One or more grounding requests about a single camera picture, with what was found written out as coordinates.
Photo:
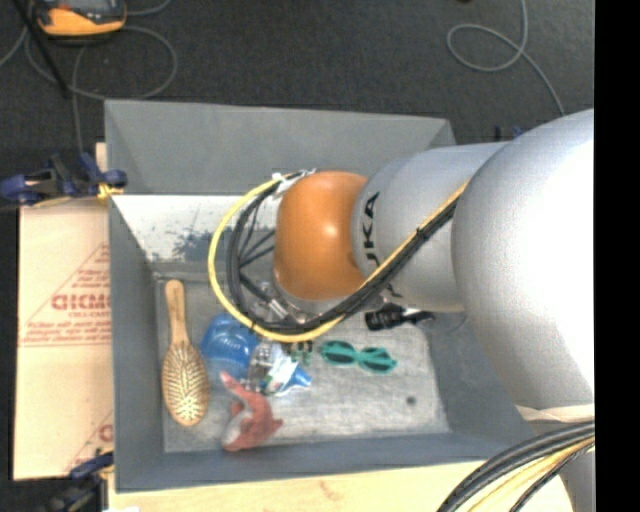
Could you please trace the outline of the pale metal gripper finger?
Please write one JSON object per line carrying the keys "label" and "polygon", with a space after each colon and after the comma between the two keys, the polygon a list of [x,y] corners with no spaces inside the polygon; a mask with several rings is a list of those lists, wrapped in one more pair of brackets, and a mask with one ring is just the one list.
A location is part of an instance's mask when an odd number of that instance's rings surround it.
{"label": "pale metal gripper finger", "polygon": [[258,345],[251,354],[249,363],[249,384],[252,388],[264,388],[271,371],[272,345]]}
{"label": "pale metal gripper finger", "polygon": [[272,395],[283,393],[292,376],[292,361],[288,357],[278,359],[269,372],[269,391]]}

